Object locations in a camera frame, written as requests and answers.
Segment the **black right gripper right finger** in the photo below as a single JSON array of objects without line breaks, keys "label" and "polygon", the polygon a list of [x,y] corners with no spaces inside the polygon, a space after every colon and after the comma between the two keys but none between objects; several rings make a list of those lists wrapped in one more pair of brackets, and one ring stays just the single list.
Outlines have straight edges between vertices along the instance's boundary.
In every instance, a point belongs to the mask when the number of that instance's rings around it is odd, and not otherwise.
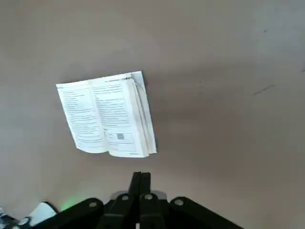
[{"label": "black right gripper right finger", "polygon": [[140,228],[142,229],[239,229],[240,226],[187,197],[171,201],[151,191],[151,174],[140,181]]}]

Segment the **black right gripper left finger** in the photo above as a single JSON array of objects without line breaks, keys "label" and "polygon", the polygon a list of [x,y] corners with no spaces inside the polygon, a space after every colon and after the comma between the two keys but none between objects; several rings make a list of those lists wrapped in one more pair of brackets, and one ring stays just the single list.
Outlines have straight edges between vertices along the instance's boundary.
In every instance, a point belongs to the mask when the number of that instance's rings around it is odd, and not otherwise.
[{"label": "black right gripper left finger", "polygon": [[140,188],[141,172],[134,172],[128,191],[104,204],[88,198],[35,226],[37,229],[122,229],[130,221]]}]

